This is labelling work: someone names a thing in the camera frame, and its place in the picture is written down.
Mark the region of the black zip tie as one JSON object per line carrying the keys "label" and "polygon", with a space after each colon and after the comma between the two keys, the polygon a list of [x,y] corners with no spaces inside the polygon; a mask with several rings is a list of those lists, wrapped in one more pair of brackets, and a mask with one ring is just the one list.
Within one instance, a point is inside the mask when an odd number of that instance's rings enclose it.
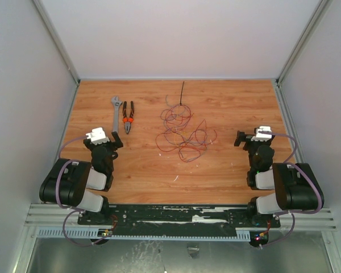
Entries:
{"label": "black zip tie", "polygon": [[183,96],[183,91],[184,91],[184,85],[185,85],[185,81],[182,82],[182,86],[181,86],[181,94],[180,94],[180,101],[179,101],[180,106],[182,106],[182,96]]}

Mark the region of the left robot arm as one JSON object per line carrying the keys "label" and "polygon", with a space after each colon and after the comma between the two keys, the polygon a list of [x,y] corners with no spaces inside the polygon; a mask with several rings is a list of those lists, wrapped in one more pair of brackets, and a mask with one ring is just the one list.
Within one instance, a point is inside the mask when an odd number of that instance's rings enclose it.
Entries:
{"label": "left robot arm", "polygon": [[111,135],[113,141],[99,127],[79,137],[90,151],[91,161],[59,157],[40,187],[40,200],[61,208],[91,212],[96,223],[107,223],[111,217],[109,201],[92,190],[108,192],[112,185],[114,160],[123,143],[116,131]]}

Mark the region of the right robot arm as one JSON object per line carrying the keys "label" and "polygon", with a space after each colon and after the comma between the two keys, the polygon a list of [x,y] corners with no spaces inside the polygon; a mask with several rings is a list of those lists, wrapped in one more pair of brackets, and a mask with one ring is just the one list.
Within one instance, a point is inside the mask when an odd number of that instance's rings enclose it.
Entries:
{"label": "right robot arm", "polygon": [[[277,136],[294,143],[292,153],[282,163],[273,160],[275,150],[271,144]],[[323,208],[324,195],[310,165],[290,161],[298,148],[294,137],[274,133],[269,126],[259,126],[252,134],[238,131],[234,146],[242,143],[249,160],[247,185],[253,190],[274,191],[267,196],[254,197],[248,203],[246,218],[250,225],[260,226],[267,216],[315,214]]]}

